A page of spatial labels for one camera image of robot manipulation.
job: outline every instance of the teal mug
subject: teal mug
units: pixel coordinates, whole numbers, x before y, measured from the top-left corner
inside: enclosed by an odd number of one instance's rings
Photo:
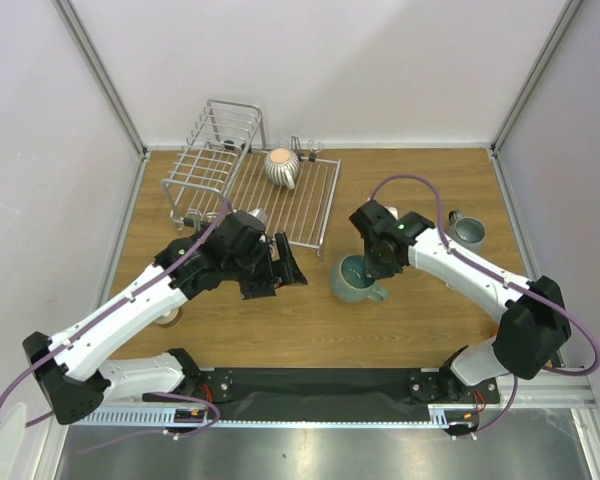
[[[382,302],[389,292],[367,277],[362,255],[348,255],[337,262],[331,270],[331,290],[345,302],[361,302],[366,298]]]

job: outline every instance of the wall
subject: wall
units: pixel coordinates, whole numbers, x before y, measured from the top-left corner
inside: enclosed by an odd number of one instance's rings
[[[600,0],[584,2],[501,159],[540,271],[600,340]],[[579,335],[565,356],[591,362]],[[600,371],[591,384],[600,405]]]
[[[52,2],[0,0],[0,393],[28,334],[95,306],[137,165]],[[32,379],[13,400],[48,410]],[[28,432],[14,478],[44,432]]]
[[[149,144],[209,97],[263,107],[269,138],[487,143],[565,0],[74,0]]]

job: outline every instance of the metal dish rack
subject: metal dish rack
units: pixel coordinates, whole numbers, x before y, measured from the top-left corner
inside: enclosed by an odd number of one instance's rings
[[[253,148],[258,137],[261,149]],[[267,233],[284,231],[292,245],[322,254],[340,160],[305,159],[294,190],[274,185],[264,173],[267,155],[262,111],[209,100],[162,187],[171,220],[195,228],[217,215],[225,198],[237,210],[264,209]]]

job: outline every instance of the cup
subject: cup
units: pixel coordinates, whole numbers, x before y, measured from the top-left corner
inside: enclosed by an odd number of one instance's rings
[[[300,172],[298,155],[286,148],[271,150],[264,159],[264,172],[276,185],[293,190]]]
[[[362,255],[348,255],[331,270],[331,290],[345,302],[361,302],[366,298],[382,302],[389,292],[373,278],[367,277]]]
[[[480,253],[486,236],[486,229],[480,220],[465,217],[460,210],[453,210],[449,213],[449,223],[449,237],[473,253]]]

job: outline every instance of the black and white striped mug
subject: black and white striped mug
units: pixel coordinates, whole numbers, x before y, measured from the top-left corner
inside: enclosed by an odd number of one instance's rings
[[[292,150],[276,148],[271,150],[264,159],[264,172],[276,185],[293,190],[296,188],[296,179],[300,173],[300,161]]]

